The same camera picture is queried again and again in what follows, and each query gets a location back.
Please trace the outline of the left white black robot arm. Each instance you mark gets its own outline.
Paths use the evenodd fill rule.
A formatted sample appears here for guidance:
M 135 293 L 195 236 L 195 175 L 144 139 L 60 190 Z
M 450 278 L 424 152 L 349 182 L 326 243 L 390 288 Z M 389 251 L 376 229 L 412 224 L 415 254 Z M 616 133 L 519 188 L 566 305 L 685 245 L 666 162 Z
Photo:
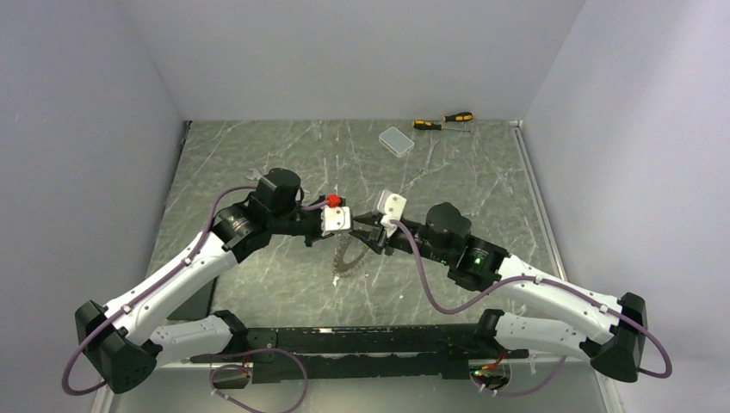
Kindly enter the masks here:
M 90 300 L 75 312 L 78 347 L 62 374 L 65 393 L 81 396 L 98 390 L 75 390 L 71 370 L 85 356 L 115 393 L 132 390 L 156 368 L 185 358 L 218 354 L 240 359 L 249 347 L 249 331 L 230 311 L 216 311 L 193 322 L 167 326 L 167 317 L 211 280 L 265 248 L 274 235 L 303 237 L 306 246 L 351 229 L 345 199 L 321 195 L 302 204 L 300 177 L 273 169 L 246 197 L 220 206 L 226 189 L 213 201 L 201 231 L 153 275 L 121 296 L 100 305 Z

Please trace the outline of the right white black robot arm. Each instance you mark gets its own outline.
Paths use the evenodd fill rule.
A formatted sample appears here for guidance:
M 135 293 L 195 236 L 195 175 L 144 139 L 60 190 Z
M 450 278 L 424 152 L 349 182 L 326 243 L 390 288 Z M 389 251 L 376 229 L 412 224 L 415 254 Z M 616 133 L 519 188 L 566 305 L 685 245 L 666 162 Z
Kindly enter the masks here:
M 354 221 L 360 227 L 352 236 L 373 252 L 413 254 L 421 278 L 426 260 L 447 266 L 450 280 L 476 294 L 456 312 L 496 293 L 547 314 L 539 319 L 484 311 L 474 345 L 485 357 L 523 349 L 566 355 L 625 383 L 634 383 L 644 372 L 640 364 L 647 319 L 646 301 L 640 295 L 625 293 L 617 298 L 595 293 L 543 272 L 474 236 L 471 221 L 448 202 L 433 206 L 423 224 L 377 211 L 356 216 Z

